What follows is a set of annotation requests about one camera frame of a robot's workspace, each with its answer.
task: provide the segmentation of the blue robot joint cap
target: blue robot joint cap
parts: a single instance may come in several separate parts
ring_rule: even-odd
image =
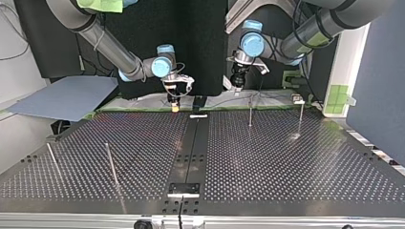
[[[175,52],[175,48],[172,45],[160,45],[158,46],[158,54],[165,52]]]
[[[258,57],[265,51],[265,40],[257,32],[246,34],[241,41],[242,50],[250,57]]]
[[[152,73],[159,78],[167,76],[171,70],[172,62],[167,57],[157,57],[152,63]]]
[[[245,20],[244,24],[242,25],[242,29],[262,31],[263,24],[255,20]]]

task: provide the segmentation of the yellow object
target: yellow object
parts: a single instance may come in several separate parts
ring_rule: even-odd
[[[123,0],[77,0],[81,8],[90,8],[97,11],[122,12]]]
[[[179,106],[172,106],[172,113],[177,113],[180,110]]]
[[[311,46],[319,46],[328,43],[329,39],[322,33],[316,33],[307,43]],[[310,48],[302,46],[298,49],[300,53],[307,53],[310,52]]]

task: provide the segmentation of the optical breadboard table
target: optical breadboard table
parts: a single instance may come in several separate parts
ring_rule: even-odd
[[[317,111],[299,115],[97,114],[0,176],[0,216],[405,219],[403,175]],[[182,185],[197,195],[170,195]]]

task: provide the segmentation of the vertical metal pin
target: vertical metal pin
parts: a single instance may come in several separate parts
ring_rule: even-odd
[[[303,120],[304,106],[305,106],[305,103],[303,103],[303,104],[301,105],[300,122]]]
[[[54,157],[54,153],[53,153],[53,149],[52,149],[51,144],[50,144],[50,143],[47,143],[47,146],[48,146],[48,150],[49,150],[49,152],[50,152],[50,154],[51,154],[51,157],[52,157],[53,162],[54,162],[55,164],[57,164],[57,160],[56,160],[56,157]]]
[[[252,119],[253,119],[253,96],[251,96],[249,100],[249,127],[253,125]]]
[[[108,158],[110,160],[111,170],[113,171],[114,180],[116,185],[119,185],[117,173],[116,173],[116,166],[114,165],[113,156],[111,155],[110,144],[105,143],[105,150],[107,151]]]
[[[249,127],[252,126],[252,116],[253,116],[253,108],[250,108]]]

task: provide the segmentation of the perforated metal surface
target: perforated metal surface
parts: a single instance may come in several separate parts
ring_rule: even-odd
[[[252,128],[248,112],[211,114],[206,200],[405,200],[377,157],[351,146],[336,124],[307,114],[300,127],[295,110],[255,114]]]
[[[319,112],[299,115],[255,111],[252,127],[249,111],[201,120],[193,154],[206,160],[187,179],[202,184],[198,214],[405,217],[404,176]]]
[[[0,197],[162,199],[186,126],[186,114],[98,114],[53,146],[57,166],[49,153],[32,158],[32,163],[2,182]],[[111,146],[119,190],[105,143]]]

